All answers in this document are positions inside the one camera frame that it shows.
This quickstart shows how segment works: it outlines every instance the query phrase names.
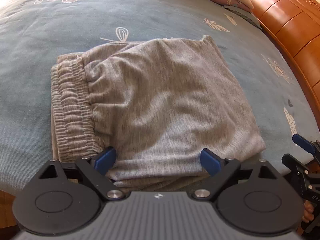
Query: logo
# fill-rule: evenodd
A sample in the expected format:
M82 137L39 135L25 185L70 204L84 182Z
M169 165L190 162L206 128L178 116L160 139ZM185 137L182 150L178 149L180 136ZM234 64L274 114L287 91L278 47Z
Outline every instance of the logo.
M312 197L312 199L314 199L314 200L316 200L316 201L320 201L319 197L317 197L316 195L314 195L314 196Z
M155 198L160 199L163 197L163 195L161 193L157 193L154 195Z

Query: wooden floor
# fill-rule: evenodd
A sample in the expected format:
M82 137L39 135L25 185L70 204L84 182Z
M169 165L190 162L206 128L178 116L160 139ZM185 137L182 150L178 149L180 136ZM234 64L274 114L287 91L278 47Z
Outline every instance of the wooden floor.
M14 196L0 190L0 228L11 227L16 224L12 214Z

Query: hand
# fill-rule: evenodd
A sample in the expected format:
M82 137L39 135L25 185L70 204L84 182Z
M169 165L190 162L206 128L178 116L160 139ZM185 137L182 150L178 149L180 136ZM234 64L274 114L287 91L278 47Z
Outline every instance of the hand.
M309 223L312 221L315 216L312 214L313 213L313 205L311 204L310 201L306 200L304 203L304 211L303 211L303 216L302 216L302 221Z

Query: finger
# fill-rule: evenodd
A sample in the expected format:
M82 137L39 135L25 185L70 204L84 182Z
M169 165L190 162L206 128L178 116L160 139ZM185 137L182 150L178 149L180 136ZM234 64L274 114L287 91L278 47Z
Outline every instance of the finger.
M310 222L310 221L307 220L305 217L302 217L301 220L302 220L303 222L305 222L305 223L309 223L309 222Z
M312 205L312 204L311 204L311 202L310 202L310 201L308 201L308 200L306 200L306 201L305 201L305 203L304 203L304 207L305 207L305 209L306 209L306 210L308 210L308 211L309 211L309 213L312 213L312 212L313 212L313 210L314 210L313 205Z
M301 236L303 234L303 229L301 228L301 225L298 225L296 233L298 236Z
M312 221L315 217L313 214L310 214L308 211L304 210L303 211L303 216L309 220L309 221Z

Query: decorative carving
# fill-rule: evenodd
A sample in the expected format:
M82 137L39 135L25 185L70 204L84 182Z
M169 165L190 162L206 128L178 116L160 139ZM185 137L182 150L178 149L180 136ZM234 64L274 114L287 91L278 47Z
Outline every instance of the decorative carving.
M320 11L320 6L318 6L318 4L313 0L306 0L306 2L309 2L310 5L317 7L317 9Z

